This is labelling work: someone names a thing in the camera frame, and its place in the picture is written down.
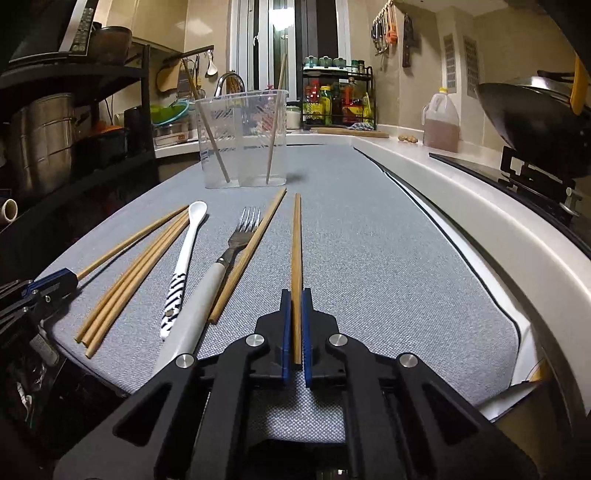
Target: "white countertop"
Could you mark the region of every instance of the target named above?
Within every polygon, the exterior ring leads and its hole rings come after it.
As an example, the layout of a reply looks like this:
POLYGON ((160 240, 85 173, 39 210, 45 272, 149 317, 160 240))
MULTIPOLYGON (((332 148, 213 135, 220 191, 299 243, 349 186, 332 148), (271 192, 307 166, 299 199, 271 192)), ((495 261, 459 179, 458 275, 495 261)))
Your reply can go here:
MULTIPOLYGON (((568 238, 529 208, 502 191, 429 157, 440 153, 499 168, 501 153, 462 144, 450 153, 382 138, 293 132, 288 145, 351 145, 415 188, 466 232, 514 282, 513 293, 527 307, 540 343, 561 388, 571 391, 569 412, 591 408, 591 260, 568 238)), ((199 154, 198 142, 160 148, 157 158, 199 154)))

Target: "gray fabric mat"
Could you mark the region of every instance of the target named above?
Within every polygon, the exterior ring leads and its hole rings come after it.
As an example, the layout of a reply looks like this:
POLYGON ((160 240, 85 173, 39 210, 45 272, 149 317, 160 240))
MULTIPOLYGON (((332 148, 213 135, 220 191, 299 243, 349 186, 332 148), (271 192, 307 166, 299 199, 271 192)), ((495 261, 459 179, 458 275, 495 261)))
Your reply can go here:
MULTIPOLYGON (((290 286, 293 196, 302 194, 304 286, 314 307, 372 352, 417 353, 472 404, 505 390, 518 349, 512 322, 495 306, 453 245, 376 165, 350 147, 288 147, 288 192, 220 322, 209 326, 200 358, 221 353, 277 310, 290 286)), ((43 275, 74 272, 137 230, 184 203, 204 200, 187 276, 190 295, 226 248, 244 206, 263 211, 277 187, 206 190, 200 165, 184 170, 97 226, 43 275)), ((160 318, 184 234, 149 274, 88 360, 73 337, 86 315, 155 234, 82 281, 61 318, 46 329, 71 356, 113 385, 133 392, 150 377, 161 346, 160 318)), ((287 391, 255 393, 251 439, 338 442, 344 439, 338 397, 315 396, 298 372, 287 391)))

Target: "black cable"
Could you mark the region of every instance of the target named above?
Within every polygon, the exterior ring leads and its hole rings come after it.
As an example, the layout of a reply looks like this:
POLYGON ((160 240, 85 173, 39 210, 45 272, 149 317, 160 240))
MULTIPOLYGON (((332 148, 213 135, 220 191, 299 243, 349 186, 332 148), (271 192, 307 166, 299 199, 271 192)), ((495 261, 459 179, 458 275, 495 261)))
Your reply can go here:
POLYGON ((107 115, 109 115, 109 120, 111 121, 111 125, 113 125, 113 117, 111 116, 111 112, 109 110, 109 102, 107 102, 106 98, 105 98, 105 105, 107 106, 107 115))

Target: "fork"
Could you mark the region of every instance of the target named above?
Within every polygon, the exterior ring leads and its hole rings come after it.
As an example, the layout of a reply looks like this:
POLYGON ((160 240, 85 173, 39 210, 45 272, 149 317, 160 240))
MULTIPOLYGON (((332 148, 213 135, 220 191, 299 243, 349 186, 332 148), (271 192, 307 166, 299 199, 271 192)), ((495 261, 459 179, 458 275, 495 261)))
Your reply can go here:
POLYGON ((228 266, 234 256, 248 245, 260 222, 260 209, 249 207, 242 211, 238 225, 228 239, 227 250, 205 272, 188 302, 178 314, 174 325, 172 323, 167 325, 170 332, 160 349, 152 375, 158 373, 180 354, 194 352, 228 266))

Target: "white spoon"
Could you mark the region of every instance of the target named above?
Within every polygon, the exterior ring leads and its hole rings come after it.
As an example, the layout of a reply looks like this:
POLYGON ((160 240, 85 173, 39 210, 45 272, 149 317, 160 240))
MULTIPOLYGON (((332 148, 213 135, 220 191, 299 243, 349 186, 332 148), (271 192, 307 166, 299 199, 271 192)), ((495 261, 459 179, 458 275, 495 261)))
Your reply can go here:
POLYGON ((206 75, 213 77, 217 73, 217 67, 213 64, 213 53, 211 50, 207 51, 207 58, 209 59, 209 65, 207 66, 206 75))
POLYGON ((203 222, 205 214, 207 213, 207 204, 205 202, 193 202, 189 205, 189 230, 183 242, 183 247, 178 255, 177 266, 174 267, 170 287, 168 288, 168 295, 164 302, 164 312, 162 313, 162 322, 160 323, 160 338, 165 340, 170 329, 173 327, 174 321, 181 311, 181 304, 183 302, 184 284, 187 277, 187 269, 189 268, 189 260, 195 243, 195 236, 197 235, 197 228, 203 222))

